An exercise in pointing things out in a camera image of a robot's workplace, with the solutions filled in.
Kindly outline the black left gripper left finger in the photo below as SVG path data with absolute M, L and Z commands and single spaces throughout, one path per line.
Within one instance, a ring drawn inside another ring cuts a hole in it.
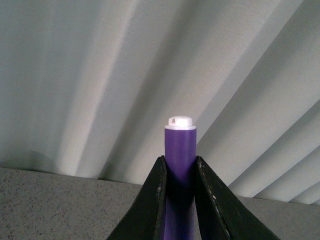
M 109 240 L 163 240 L 166 219 L 167 167 L 164 156 L 155 161 L 133 204 Z

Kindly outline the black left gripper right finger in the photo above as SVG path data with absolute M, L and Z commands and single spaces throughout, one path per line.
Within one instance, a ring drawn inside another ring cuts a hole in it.
M 206 161 L 196 157 L 195 205 L 203 240 L 278 240 L 225 185 Z

